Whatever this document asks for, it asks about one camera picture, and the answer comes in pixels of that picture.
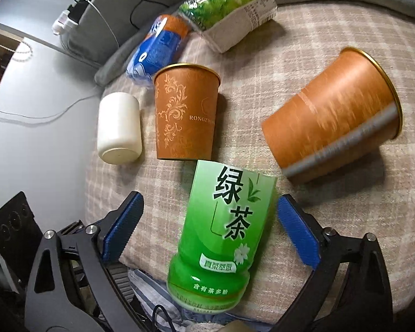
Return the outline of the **green tea bottle cup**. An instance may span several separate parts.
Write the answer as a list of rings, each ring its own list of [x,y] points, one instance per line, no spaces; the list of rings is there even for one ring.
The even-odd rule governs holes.
[[[250,281],[276,181],[198,161],[178,251],[168,268],[168,293],[180,306],[218,314],[238,305]]]

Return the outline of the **white plastic cup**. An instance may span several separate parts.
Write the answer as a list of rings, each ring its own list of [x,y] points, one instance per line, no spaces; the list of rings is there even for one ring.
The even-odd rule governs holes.
[[[99,104],[97,152],[107,164],[137,160],[142,153],[139,101],[126,92],[106,95]]]

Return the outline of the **plain orange paper cup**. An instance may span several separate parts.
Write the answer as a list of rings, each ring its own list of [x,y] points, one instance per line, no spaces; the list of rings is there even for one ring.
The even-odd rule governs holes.
[[[396,139],[403,111],[380,64],[365,51],[347,46],[261,128],[282,174],[301,184]]]

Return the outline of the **orange patterned paper cup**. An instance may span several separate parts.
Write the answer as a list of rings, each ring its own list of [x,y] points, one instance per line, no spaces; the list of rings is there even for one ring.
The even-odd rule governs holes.
[[[154,76],[157,158],[210,160],[221,80],[210,68],[177,63]]]

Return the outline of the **pink plaid blanket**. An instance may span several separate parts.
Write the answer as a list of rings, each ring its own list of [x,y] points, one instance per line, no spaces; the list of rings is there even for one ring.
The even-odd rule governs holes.
[[[368,53],[391,78],[403,109],[402,132],[342,169],[294,185],[282,175],[261,124],[295,98],[319,126],[335,129],[352,98],[338,91],[316,102],[310,82],[347,46]],[[214,160],[276,177],[278,194],[291,194],[321,225],[342,235],[375,234],[394,310],[407,308],[415,299],[415,20],[366,4],[294,4],[280,7],[273,20],[227,53],[215,53],[190,35],[180,59],[220,76]],[[125,75],[105,90],[139,101],[143,153],[122,166],[92,156],[84,219],[99,220],[129,192],[139,191],[144,214],[121,260],[163,281],[178,247],[196,163],[157,158],[152,91]]]

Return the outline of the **blue orange plastic bottle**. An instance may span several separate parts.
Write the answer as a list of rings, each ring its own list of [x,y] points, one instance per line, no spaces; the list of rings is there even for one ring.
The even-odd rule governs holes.
[[[159,15],[129,60],[126,75],[139,85],[152,85],[156,73],[172,63],[189,31],[182,18]]]

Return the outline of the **white power adapter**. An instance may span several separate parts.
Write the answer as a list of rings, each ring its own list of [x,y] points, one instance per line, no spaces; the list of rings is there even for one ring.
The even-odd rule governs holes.
[[[79,21],[88,6],[86,0],[77,0],[67,9],[61,12],[60,16],[54,21],[51,30],[54,35],[63,35],[79,26]]]

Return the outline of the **grey sofa backrest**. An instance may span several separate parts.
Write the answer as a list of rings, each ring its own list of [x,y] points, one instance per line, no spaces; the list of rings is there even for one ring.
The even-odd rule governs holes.
[[[86,0],[79,26],[62,38],[81,58],[104,64],[146,22],[182,0]]]

